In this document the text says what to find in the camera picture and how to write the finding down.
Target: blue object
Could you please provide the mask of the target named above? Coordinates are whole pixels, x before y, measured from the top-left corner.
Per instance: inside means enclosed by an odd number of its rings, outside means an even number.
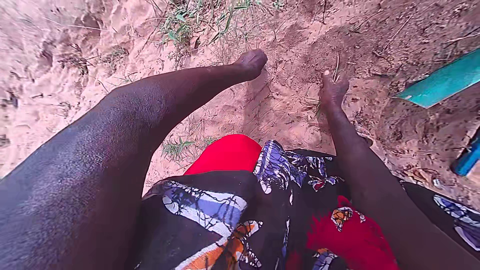
[[[480,130],[470,141],[470,146],[463,151],[462,155],[455,161],[452,166],[452,171],[460,176],[466,176],[468,172],[475,166],[475,163],[480,158]]]
[[[395,97],[430,108],[477,82],[480,82],[480,49],[433,72]]]

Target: dirt ground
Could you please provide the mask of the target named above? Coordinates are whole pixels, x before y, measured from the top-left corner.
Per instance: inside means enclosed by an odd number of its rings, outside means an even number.
[[[480,36],[448,42],[480,32],[479,1],[169,3],[0,3],[0,176],[116,86],[231,63],[262,48],[269,60],[259,78],[225,90],[168,135],[167,144],[180,138],[194,144],[176,161],[160,147],[144,192],[182,174],[211,141],[228,134],[334,153],[316,102],[320,71],[338,66],[350,80],[343,105],[349,119],[391,171],[480,209],[480,166],[468,177],[449,170],[480,124],[480,86],[429,109],[393,98],[406,84],[480,47]]]

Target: blue and white pattern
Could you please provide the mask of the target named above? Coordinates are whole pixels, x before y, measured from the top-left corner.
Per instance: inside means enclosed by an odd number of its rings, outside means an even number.
[[[237,228],[243,210],[247,207],[247,202],[234,194],[202,190],[175,181],[163,184],[163,194],[163,203],[172,214],[184,216],[221,236],[216,242],[181,262],[176,267],[178,270],[193,269],[191,264],[202,258],[206,258],[208,262],[210,254],[226,245],[228,238]]]
[[[333,259],[338,257],[326,248],[317,251],[313,256],[317,258],[317,261],[313,265],[312,270],[328,270]]]
[[[318,171],[321,178],[327,178],[325,160],[319,157],[309,157],[292,151],[284,151],[275,140],[265,143],[257,160],[253,174],[257,176],[265,194],[272,191],[275,184],[279,189],[285,190],[289,181],[294,181],[300,187],[307,176],[307,169]]]
[[[480,251],[480,213],[445,197],[434,195],[433,200],[454,217],[454,229],[475,251]]]

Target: red fabric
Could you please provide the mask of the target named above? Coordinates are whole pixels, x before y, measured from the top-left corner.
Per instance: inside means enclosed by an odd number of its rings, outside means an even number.
[[[183,174],[211,171],[253,172],[262,147],[243,134],[227,135],[209,145]]]
[[[338,207],[348,206],[355,210],[343,196],[338,196]],[[331,220],[332,212],[318,220],[313,217],[312,231],[307,233],[307,248],[327,248],[343,258],[350,269],[355,270],[398,270],[395,257],[380,227],[373,220],[353,212],[343,223],[339,232]]]

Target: forearm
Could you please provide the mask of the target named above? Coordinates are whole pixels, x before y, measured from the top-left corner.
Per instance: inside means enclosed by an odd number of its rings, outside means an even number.
[[[0,264],[121,267],[153,152],[242,71],[195,68],[119,87],[42,145],[0,183]]]
[[[325,113],[352,203],[380,225],[401,266],[477,268],[479,262],[433,225],[408,198],[396,178],[357,134],[341,107],[327,105]]]

